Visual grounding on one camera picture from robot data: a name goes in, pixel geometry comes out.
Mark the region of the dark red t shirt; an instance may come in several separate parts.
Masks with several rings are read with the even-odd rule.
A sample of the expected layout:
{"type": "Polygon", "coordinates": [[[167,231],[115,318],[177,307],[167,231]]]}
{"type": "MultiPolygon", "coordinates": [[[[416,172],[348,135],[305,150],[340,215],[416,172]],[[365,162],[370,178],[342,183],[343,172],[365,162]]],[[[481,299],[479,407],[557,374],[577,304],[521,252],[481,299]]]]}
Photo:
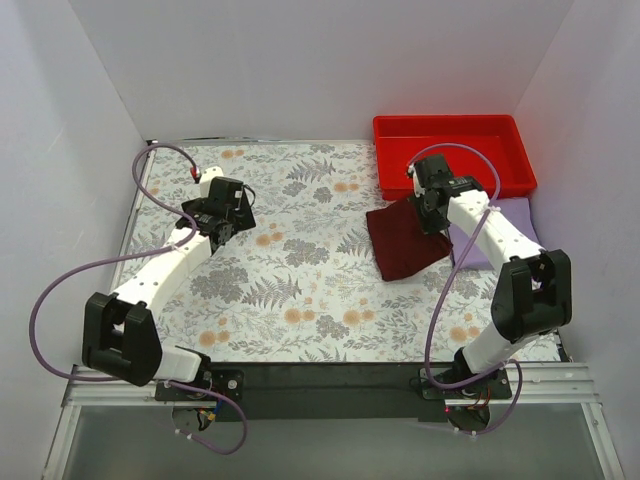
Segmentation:
{"type": "Polygon", "coordinates": [[[448,257],[452,244],[442,233],[425,234],[408,199],[366,213],[367,230],[382,280],[411,277],[448,257]]]}

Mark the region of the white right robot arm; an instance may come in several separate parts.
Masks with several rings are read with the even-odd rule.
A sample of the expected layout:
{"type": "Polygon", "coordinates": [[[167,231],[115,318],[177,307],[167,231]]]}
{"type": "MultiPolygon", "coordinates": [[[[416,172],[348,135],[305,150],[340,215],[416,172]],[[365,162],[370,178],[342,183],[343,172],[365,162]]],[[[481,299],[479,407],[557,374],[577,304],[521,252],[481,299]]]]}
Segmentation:
{"type": "Polygon", "coordinates": [[[518,230],[480,183],[455,176],[443,155],[416,155],[407,174],[422,232],[457,226],[498,274],[490,324],[456,352],[449,382],[427,376],[439,390],[475,397],[524,345],[571,321],[571,261],[563,250],[546,250],[518,230]]]}

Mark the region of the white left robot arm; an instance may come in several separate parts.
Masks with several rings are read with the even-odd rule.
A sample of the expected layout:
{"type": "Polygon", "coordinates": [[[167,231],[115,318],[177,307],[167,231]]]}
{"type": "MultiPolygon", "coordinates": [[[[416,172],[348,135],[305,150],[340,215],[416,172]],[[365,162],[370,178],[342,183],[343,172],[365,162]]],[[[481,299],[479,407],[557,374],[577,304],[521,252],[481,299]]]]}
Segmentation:
{"type": "Polygon", "coordinates": [[[236,234],[253,229],[255,192],[213,168],[201,181],[201,196],[181,205],[165,247],[110,294],[95,293],[84,313],[82,362],[85,366],[145,386],[154,380],[178,381],[193,400],[213,386],[202,368],[204,356],[161,342],[155,320],[194,270],[236,234]]]}

